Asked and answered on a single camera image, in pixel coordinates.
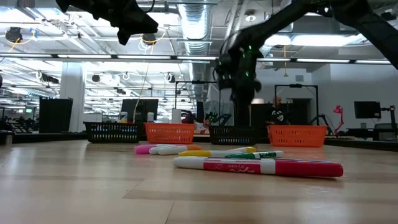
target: yellow marker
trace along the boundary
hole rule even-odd
[[[228,155],[233,155],[237,153],[248,153],[248,152],[256,152],[255,147],[243,147],[239,149],[227,150],[227,151],[217,151],[217,150],[194,150],[194,151],[185,151],[180,152],[179,156],[201,156],[201,157],[220,157],[224,158]]]

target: pink marker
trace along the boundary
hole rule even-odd
[[[153,147],[157,146],[174,146],[171,144],[147,144],[147,145],[139,145],[134,148],[134,152],[136,154],[149,154],[149,150]]]
[[[293,159],[219,159],[187,156],[174,158],[174,166],[296,177],[341,177],[343,175],[343,166],[336,162]]]

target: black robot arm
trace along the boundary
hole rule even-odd
[[[367,0],[293,0],[269,20],[241,30],[232,47],[217,61],[218,84],[221,89],[232,89],[238,125],[248,125],[248,106],[254,92],[261,89],[256,80],[257,58],[262,57],[259,49],[266,39],[308,12],[334,17],[354,27],[398,69],[398,30],[376,15]]]

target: orange basket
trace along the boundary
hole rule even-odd
[[[273,146],[322,147],[326,126],[270,125],[268,137]]]
[[[149,143],[192,144],[194,124],[145,123]]]

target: green marker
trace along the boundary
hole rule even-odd
[[[251,152],[251,153],[239,153],[225,156],[225,158],[235,159],[274,159],[281,158],[284,156],[282,151],[271,151],[271,152]]]

